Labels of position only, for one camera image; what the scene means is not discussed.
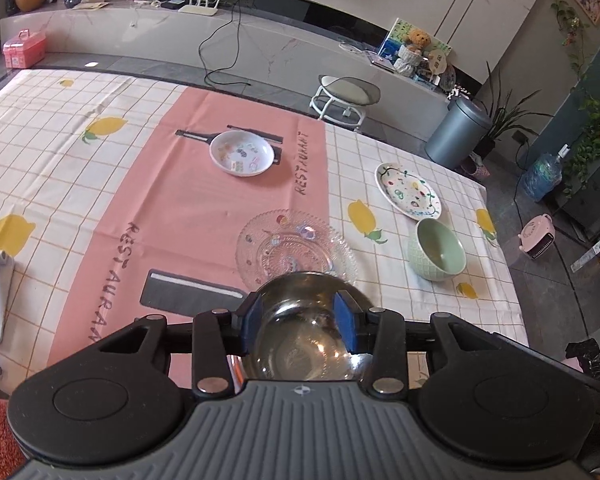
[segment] green ceramic bowl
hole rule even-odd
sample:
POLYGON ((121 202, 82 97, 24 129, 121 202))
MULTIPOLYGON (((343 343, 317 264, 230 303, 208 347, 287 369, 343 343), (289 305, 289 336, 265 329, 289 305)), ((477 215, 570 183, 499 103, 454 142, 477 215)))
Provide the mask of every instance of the green ceramic bowl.
POLYGON ((416 224, 407 244, 409 264, 414 272, 432 282, 460 274, 466 267, 466 254, 460 240, 443 223, 424 218, 416 224))

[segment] wall outlet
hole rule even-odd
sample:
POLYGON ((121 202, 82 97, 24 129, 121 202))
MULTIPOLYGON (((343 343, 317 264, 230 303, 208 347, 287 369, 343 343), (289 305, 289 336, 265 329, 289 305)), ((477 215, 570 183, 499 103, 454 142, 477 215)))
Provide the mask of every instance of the wall outlet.
POLYGON ((515 132, 513 132, 513 135, 511 137, 521 146, 524 146, 526 142, 529 142, 529 138, 520 130, 516 130, 515 132))

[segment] pink toolbox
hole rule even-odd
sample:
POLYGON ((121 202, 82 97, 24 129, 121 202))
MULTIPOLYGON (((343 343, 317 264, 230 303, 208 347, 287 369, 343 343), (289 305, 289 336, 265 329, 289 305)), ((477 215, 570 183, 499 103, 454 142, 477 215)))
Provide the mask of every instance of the pink toolbox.
POLYGON ((46 36, 44 32, 29 32, 21 30, 15 37, 8 40, 2 48, 4 62, 7 68, 29 68, 45 57, 46 36))

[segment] grid pattern tablecloth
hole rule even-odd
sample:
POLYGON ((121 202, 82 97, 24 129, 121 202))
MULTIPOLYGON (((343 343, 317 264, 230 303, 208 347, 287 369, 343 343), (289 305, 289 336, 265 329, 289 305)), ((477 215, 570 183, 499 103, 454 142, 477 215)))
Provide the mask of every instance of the grid pattern tablecloth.
MULTIPOLYGON (((46 366, 91 236, 154 128, 185 88, 131 76, 25 70, 0 92, 0 220, 9 215, 26 219, 15 226, 22 246, 16 247, 0 343, 4 391, 46 366), (113 135, 83 142, 89 140, 84 139, 87 126, 106 116, 126 122, 113 135)), ((433 312, 451 312, 526 344, 502 250, 485 239, 476 223, 476 210, 485 208, 484 188, 368 137, 329 125, 325 129, 330 223, 354 251, 356 285, 376 305, 405 319, 425 321, 433 312), (431 283, 413 273, 406 243, 416 222, 380 194, 374 181, 380 162, 400 162, 437 189, 440 219, 467 252, 462 275, 431 283), (373 213, 386 243, 365 238, 350 221, 349 204, 357 200, 373 213), (468 297, 461 284, 471 285, 476 298, 468 297)), ((411 367, 418 369, 414 380, 426 377, 421 356, 410 356, 411 367)))
POLYGON ((486 208, 483 186, 419 156, 337 126, 326 126, 329 158, 331 225, 353 248, 358 263, 356 285, 376 304, 426 321, 444 311, 489 332, 527 344, 520 305, 502 249, 485 238, 476 211, 486 208), (440 221, 451 228, 466 251, 465 271, 453 280, 429 282, 408 264, 406 245, 416 221, 396 211, 382 196, 374 179, 381 162, 398 162, 424 177, 442 198, 440 221), (349 204, 366 203, 387 243, 364 237, 350 221, 349 204), (458 290, 469 283, 477 298, 458 290))

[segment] white stool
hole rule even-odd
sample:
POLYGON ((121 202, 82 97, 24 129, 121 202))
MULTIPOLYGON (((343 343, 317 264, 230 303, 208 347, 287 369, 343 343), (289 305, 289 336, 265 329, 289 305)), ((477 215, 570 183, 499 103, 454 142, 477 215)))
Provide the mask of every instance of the white stool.
POLYGON ((376 104, 380 100, 380 89, 367 81, 355 77, 334 77, 331 75, 320 76, 318 91, 311 98, 310 107, 320 114, 320 120, 327 120, 339 126, 359 128, 365 120, 365 106, 376 104), (327 97, 325 104, 321 105, 318 99, 327 97), (339 103, 346 108, 342 115, 349 117, 351 112, 358 116, 357 123, 345 122, 327 115, 327 110, 333 103, 339 103))

